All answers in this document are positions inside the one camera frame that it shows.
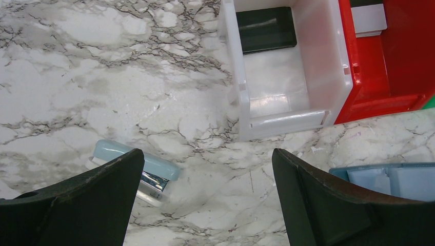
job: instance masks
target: marble surface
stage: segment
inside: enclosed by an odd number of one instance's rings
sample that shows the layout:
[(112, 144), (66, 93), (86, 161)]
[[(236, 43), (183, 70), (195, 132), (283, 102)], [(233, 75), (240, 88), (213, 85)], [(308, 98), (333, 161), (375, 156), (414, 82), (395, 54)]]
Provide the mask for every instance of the marble surface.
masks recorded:
[(435, 161), (435, 110), (237, 142), (219, 1), (0, 1), (0, 197), (86, 171), (101, 138), (176, 162), (125, 245), (289, 245), (274, 148), (331, 167)]

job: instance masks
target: white plastic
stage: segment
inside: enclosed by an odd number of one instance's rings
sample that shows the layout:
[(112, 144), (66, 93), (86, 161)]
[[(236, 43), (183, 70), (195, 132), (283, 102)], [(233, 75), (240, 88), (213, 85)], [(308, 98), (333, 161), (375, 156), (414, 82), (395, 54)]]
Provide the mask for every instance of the white plastic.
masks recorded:
[(352, 18), (357, 37), (380, 35), (387, 29), (383, 4), (353, 7)]
[[(298, 45), (243, 55), (236, 12), (291, 7)], [(239, 140), (333, 125), (352, 90), (338, 0), (222, 0)]]
[[(86, 162), (85, 166), (87, 169), (91, 170), (106, 163), (107, 161), (92, 156)], [(154, 190), (152, 187), (149, 187), (147, 184), (142, 182), (139, 183), (139, 189), (136, 193), (136, 196), (154, 207), (161, 207), (168, 199), (165, 194)]]

